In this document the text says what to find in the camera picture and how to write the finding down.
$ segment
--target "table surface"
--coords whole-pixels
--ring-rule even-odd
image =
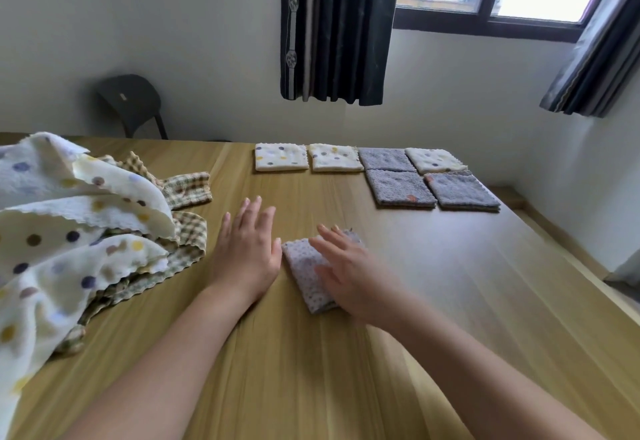
[[[19,136],[3,134],[0,143]],[[260,194],[274,236],[352,227],[418,293],[612,440],[640,432],[640,328],[511,210],[378,209],[363,173],[261,173],[252,145],[79,137],[92,155],[133,150],[157,177],[211,173],[210,252],[224,212]],[[208,256],[103,311],[86,347],[28,383],[10,438],[62,433],[194,298]],[[452,407],[388,334],[341,310],[308,313],[286,265],[233,331],[184,437],[467,439]]]

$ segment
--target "right hand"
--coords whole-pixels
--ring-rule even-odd
[[[317,229],[322,238],[309,238],[309,244],[330,264],[315,268],[326,291],[354,317],[386,329],[402,290],[396,275],[337,226],[320,224]]]

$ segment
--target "chair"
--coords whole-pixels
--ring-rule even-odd
[[[107,78],[98,84],[97,91],[120,116],[125,137],[132,139],[144,122],[154,118],[160,137],[168,140],[160,116],[160,95],[147,79],[138,75]]]

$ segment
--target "gray curtain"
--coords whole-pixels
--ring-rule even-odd
[[[380,105],[396,0],[281,0],[280,93]]]
[[[540,106],[604,117],[640,59],[640,0],[602,0]]]

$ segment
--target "gray towel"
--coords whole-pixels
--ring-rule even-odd
[[[348,229],[343,232],[354,242],[362,243],[360,237]],[[331,295],[324,290],[320,283],[320,277],[316,274],[314,266],[328,265],[329,263],[309,244],[309,240],[288,241],[282,244],[282,252],[289,262],[293,278],[298,283],[302,292],[302,298],[312,314],[324,312],[338,307]]]
[[[442,209],[499,212],[500,201],[470,171],[426,174],[424,180]]]
[[[409,161],[404,149],[383,149],[360,147],[360,160],[365,170],[417,172]]]
[[[371,169],[367,171],[367,179],[380,205],[435,208],[436,198],[416,172]]]

